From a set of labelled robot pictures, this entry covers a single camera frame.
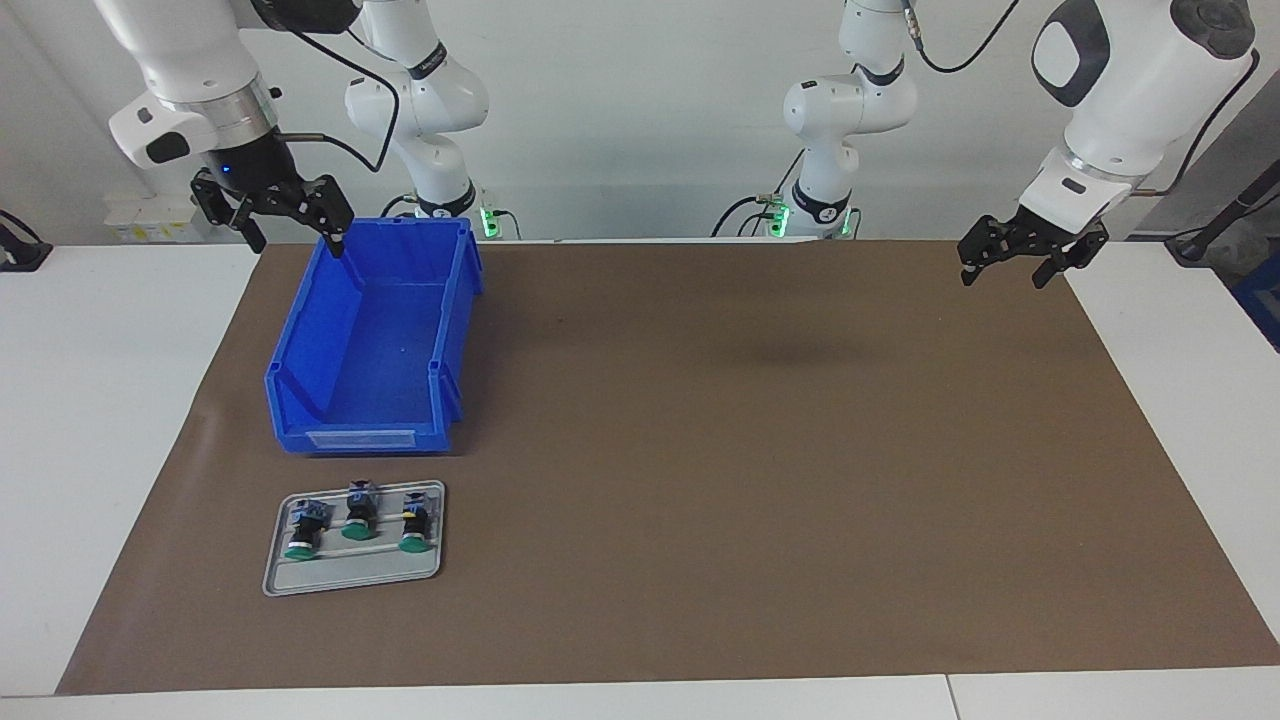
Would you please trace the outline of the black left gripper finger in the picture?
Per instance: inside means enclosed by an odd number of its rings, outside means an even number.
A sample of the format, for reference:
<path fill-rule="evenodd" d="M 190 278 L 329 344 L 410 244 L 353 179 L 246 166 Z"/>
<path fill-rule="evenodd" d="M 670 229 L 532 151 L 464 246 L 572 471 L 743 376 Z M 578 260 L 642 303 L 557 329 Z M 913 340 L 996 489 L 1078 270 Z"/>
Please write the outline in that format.
<path fill-rule="evenodd" d="M 980 217 L 957 242 L 963 284 L 972 287 L 987 266 L 1028 255 L 1029 247 L 1030 227 L 1023 214 L 1005 222 Z"/>
<path fill-rule="evenodd" d="M 1050 254 L 1032 274 L 1032 284 L 1037 290 L 1043 290 L 1056 275 L 1070 269 L 1087 268 L 1108 240 L 1110 233 L 1106 228 L 1091 228 L 1069 247 L 1052 243 Z"/>

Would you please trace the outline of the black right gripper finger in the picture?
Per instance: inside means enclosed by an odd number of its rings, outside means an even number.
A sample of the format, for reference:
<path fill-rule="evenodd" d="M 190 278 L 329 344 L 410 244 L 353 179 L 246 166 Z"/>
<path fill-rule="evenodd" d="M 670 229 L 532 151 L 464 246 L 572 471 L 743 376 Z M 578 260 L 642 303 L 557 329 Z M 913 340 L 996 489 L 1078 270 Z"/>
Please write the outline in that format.
<path fill-rule="evenodd" d="M 346 233 L 355 222 L 355 210 L 333 176 L 270 186 L 262 192 L 262 214 L 287 217 L 316 231 L 334 259 L 346 252 Z"/>
<path fill-rule="evenodd" d="M 223 188 L 210 170 L 198 170 L 189 182 L 191 199 L 211 225 L 238 233 L 253 254 L 261 254 L 268 240 L 253 219 L 252 199 Z"/>

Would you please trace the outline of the green push button switch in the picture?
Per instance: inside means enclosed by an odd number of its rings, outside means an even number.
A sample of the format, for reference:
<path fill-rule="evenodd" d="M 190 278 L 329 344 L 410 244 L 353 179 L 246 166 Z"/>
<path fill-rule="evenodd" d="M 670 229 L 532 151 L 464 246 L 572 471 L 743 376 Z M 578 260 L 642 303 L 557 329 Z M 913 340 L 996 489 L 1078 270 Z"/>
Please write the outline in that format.
<path fill-rule="evenodd" d="M 346 519 L 340 536 L 348 541 L 369 541 L 376 534 L 378 492 L 366 479 L 352 480 L 346 491 Z"/>

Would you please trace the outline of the green push button blue base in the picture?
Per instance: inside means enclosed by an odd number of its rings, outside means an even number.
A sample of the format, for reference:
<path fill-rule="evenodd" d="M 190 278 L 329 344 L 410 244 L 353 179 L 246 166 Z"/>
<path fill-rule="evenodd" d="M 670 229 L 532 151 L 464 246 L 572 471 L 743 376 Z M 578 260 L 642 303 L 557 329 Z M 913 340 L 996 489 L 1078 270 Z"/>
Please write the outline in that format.
<path fill-rule="evenodd" d="M 291 536 L 282 552 L 284 559 L 307 561 L 316 557 L 323 533 L 329 527 L 332 506 L 315 498 L 301 498 L 291 506 Z"/>

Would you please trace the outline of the green push button yellow stripe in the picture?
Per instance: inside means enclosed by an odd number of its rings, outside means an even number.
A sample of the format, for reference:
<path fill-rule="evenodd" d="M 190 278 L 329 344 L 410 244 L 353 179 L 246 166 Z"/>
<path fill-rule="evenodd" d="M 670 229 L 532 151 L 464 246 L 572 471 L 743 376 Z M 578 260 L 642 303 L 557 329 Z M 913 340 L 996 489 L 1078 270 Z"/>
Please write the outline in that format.
<path fill-rule="evenodd" d="M 403 497 L 403 527 L 398 548 L 404 553 L 426 553 L 433 548 L 433 512 L 428 495 L 422 491 Z"/>

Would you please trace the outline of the white power strip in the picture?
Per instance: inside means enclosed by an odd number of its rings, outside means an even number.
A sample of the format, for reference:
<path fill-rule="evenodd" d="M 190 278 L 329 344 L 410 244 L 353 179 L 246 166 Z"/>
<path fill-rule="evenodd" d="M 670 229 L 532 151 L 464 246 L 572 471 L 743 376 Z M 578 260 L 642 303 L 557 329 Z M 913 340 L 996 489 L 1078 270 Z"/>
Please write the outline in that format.
<path fill-rule="evenodd" d="M 122 243 L 202 243 L 202 217 L 186 196 L 108 200 L 102 225 Z"/>

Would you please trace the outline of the black pole stand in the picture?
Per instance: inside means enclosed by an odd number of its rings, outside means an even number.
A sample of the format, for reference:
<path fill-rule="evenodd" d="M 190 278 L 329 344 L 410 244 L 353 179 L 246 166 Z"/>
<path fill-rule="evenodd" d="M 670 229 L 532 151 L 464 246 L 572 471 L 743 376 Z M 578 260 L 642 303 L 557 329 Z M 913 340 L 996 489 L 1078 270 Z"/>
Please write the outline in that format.
<path fill-rule="evenodd" d="M 1178 263 L 1184 266 L 1194 266 L 1226 229 L 1240 219 L 1265 210 L 1277 200 L 1280 200 L 1280 158 L 1272 161 L 1204 225 L 1178 232 L 1167 238 L 1165 245 Z"/>

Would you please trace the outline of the blue plastic storage bin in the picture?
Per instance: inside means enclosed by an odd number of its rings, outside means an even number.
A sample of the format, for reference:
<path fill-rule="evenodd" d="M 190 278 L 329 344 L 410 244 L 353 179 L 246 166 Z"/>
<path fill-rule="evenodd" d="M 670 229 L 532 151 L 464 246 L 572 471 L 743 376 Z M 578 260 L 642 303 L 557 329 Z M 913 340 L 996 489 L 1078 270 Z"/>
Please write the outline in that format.
<path fill-rule="evenodd" d="M 279 446 L 298 455 L 449 452 L 483 291 L 463 218 L 365 218 L 340 255 L 319 243 L 265 374 Z"/>

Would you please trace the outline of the blue crate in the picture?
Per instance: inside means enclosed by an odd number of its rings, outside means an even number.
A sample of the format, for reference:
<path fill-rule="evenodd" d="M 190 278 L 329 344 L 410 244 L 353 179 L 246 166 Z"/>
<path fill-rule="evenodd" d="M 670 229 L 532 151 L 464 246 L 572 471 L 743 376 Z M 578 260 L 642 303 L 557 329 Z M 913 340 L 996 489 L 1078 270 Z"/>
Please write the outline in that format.
<path fill-rule="evenodd" d="M 1280 252 L 1272 254 L 1238 281 L 1230 293 L 1280 354 Z"/>

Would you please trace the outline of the grey metal tray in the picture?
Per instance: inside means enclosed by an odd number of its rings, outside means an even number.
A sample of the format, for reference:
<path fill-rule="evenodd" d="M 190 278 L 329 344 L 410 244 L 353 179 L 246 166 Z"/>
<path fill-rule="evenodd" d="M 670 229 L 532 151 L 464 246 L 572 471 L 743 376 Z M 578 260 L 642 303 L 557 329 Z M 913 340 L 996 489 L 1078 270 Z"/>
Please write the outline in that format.
<path fill-rule="evenodd" d="M 287 496 L 276 512 L 271 543 L 262 574 L 261 589 L 268 597 L 343 591 L 397 582 L 416 582 L 435 577 L 443 565 L 447 487 L 442 480 L 416 480 L 375 486 L 379 518 L 376 534 L 366 541 L 340 536 L 346 519 L 346 491 L 329 489 Z M 404 553 L 398 548 L 403 520 L 403 497 L 422 491 L 431 503 L 431 542 L 426 553 Z M 315 559 L 289 560 L 282 556 L 291 536 L 291 506 L 301 498 L 321 500 L 332 506 L 329 527 L 323 533 Z"/>

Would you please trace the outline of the brown table mat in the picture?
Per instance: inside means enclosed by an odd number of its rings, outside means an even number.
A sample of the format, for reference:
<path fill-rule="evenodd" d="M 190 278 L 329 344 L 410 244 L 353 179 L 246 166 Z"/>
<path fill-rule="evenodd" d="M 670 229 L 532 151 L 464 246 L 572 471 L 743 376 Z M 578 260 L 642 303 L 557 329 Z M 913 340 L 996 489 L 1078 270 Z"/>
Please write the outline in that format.
<path fill-rule="evenodd" d="M 454 450 L 301 457 L 250 277 L 63 694 L 1280 665 L 1065 279 L 941 242 L 481 251 Z M 442 480 L 440 571 L 268 597 L 289 495 Z"/>

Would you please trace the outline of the black clamp mount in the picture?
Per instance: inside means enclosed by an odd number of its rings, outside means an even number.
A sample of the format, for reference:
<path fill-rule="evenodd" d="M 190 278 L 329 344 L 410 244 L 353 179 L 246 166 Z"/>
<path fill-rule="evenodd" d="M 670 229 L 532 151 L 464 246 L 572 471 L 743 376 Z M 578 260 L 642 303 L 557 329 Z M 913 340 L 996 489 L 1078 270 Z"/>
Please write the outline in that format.
<path fill-rule="evenodd" d="M 52 250 L 26 222 L 0 208 L 0 273 L 36 272 Z"/>

